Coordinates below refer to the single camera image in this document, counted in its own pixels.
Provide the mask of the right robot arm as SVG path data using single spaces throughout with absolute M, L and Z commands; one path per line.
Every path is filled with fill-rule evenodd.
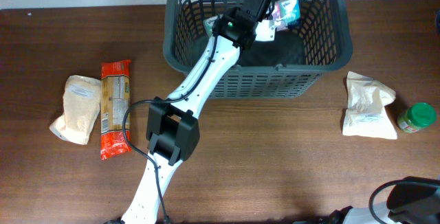
M 373 191 L 366 208 L 334 211 L 325 223 L 439 224 L 439 180 L 405 177 Z

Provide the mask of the orange pasta packet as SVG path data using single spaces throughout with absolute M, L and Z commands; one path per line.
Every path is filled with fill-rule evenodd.
M 130 103 L 130 63 L 131 60 L 121 60 L 101 64 L 100 157 L 102 160 L 131 151 L 122 131 L 122 120 Z

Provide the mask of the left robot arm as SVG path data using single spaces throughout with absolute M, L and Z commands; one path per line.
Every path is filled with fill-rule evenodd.
M 200 138 L 199 116 L 223 75 L 254 41 L 274 40 L 267 17 L 273 0 L 244 0 L 214 21 L 212 36 L 185 80 L 166 99 L 148 100 L 148 162 L 128 210 L 119 223 L 155 223 L 164 211 L 163 196 L 178 167 L 194 152 Z

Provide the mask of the grey plastic basket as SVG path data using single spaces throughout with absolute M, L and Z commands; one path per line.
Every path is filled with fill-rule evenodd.
M 163 53 L 188 74 L 208 43 L 204 21 L 244 0 L 167 0 Z M 295 98 L 345 66 L 353 45 L 344 0 L 298 0 L 299 22 L 256 42 L 218 82 L 213 98 Z

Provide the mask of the Kleenex tissue multipack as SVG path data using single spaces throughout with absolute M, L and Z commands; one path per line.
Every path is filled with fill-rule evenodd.
M 203 21 L 208 36 L 218 34 L 230 40 L 239 37 L 256 36 L 258 22 L 248 22 L 239 18 L 239 5 L 226 10 L 223 14 L 212 16 Z M 296 26 L 300 21 L 298 0 L 272 0 L 272 3 L 263 20 L 273 20 L 277 31 L 283 31 Z

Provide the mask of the green lidded jar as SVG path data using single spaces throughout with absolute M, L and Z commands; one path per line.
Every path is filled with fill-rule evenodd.
M 434 124 L 436 120 L 435 109 L 428 103 L 418 102 L 399 114 L 397 125 L 406 133 L 416 133 Z

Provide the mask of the beige pouch with label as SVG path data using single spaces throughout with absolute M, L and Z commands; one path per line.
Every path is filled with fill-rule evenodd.
M 63 114 L 50 124 L 50 131 L 64 141 L 87 145 L 100 112 L 101 86 L 95 78 L 70 76 L 65 83 Z

